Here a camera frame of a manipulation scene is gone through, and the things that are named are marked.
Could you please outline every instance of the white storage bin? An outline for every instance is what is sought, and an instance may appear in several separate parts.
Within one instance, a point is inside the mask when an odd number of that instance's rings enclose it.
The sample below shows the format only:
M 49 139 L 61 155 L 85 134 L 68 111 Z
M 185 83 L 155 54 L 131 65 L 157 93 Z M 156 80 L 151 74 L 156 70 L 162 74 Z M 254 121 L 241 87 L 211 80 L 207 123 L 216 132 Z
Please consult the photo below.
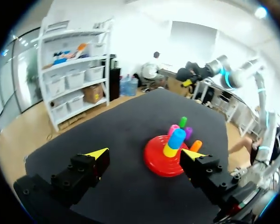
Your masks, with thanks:
M 87 81 L 95 81 L 95 80 L 98 80 L 98 79 L 102 79 L 103 78 L 103 71 L 104 71 L 104 66 L 87 69 L 86 72 L 85 72 L 86 80 Z
M 87 47 L 90 57 L 103 56 L 106 54 L 106 45 L 104 43 L 89 43 Z
M 71 97 L 71 99 L 69 99 L 67 102 L 68 102 L 70 110 L 72 112 L 80 110 L 81 108 L 83 108 L 83 106 L 84 106 L 84 102 L 83 102 L 84 94 L 82 92 L 74 92 L 69 97 Z
M 52 108 L 52 112 L 53 112 L 55 119 L 64 118 L 66 115 L 68 115 L 68 109 L 66 106 L 66 102 Z
M 70 89 L 81 87 L 85 79 L 85 71 L 69 72 L 66 76 Z
M 47 86 L 51 96 L 56 96 L 65 91 L 65 76 L 52 76 Z

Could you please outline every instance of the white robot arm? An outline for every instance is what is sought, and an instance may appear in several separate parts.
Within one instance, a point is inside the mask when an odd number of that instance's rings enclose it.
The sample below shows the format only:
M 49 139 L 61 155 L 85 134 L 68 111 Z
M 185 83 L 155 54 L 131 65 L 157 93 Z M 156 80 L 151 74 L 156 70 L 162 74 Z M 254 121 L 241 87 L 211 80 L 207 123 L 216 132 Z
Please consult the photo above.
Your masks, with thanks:
M 273 165 L 270 165 L 271 156 L 276 136 L 276 114 L 266 110 L 266 88 L 262 76 L 263 65 L 258 59 L 244 63 L 235 71 L 230 69 L 226 56 L 220 56 L 211 63 L 206 64 L 213 75 L 221 75 L 221 85 L 227 89 L 237 89 L 245 85 L 246 81 L 254 77 L 259 95 L 259 123 L 263 130 L 261 137 L 262 144 L 259 146 L 255 162 L 248 169 L 241 170 L 241 186 L 252 181 L 256 185 L 268 188 L 270 180 L 277 168 L 280 167 L 280 155 Z

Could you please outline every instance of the black tabletop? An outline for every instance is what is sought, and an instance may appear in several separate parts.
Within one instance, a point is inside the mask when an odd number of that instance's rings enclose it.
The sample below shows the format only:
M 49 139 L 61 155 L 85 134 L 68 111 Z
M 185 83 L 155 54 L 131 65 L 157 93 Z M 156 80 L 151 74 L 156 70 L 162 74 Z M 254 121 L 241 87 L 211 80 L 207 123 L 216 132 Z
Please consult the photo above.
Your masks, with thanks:
M 227 134 L 224 117 L 190 99 L 157 89 L 131 99 L 88 120 L 48 142 L 26 160 L 28 175 L 50 181 L 76 153 L 110 149 L 111 164 L 96 188 L 71 207 L 103 223 L 205 224 L 219 208 L 212 205 L 185 174 L 164 178 L 144 164 L 145 144 L 166 134 L 180 118 L 193 128 L 188 146 L 201 140 L 200 153 L 215 154 L 227 168 Z

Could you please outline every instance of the red toy base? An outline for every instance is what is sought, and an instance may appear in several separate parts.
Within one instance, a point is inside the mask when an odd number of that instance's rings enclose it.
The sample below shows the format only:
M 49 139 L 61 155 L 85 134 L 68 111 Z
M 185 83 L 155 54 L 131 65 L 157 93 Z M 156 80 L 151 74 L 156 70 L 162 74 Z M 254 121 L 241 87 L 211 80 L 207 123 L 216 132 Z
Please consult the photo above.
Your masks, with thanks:
M 144 162 L 147 167 L 159 176 L 172 177 L 183 173 L 179 165 L 181 149 L 188 149 L 185 143 L 178 150 L 175 157 L 168 158 L 163 149 L 169 140 L 168 135 L 160 135 L 151 139 L 144 149 Z

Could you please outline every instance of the white shirt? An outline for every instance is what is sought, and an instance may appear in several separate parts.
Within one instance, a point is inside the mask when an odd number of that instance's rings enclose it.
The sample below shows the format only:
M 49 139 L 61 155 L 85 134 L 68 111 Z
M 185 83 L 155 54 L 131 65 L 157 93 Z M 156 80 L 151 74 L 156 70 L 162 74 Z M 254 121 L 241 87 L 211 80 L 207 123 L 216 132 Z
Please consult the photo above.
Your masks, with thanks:
M 152 58 L 149 62 L 142 66 L 142 76 L 144 78 L 153 79 L 157 76 L 157 71 L 162 69 L 162 65 L 158 58 Z

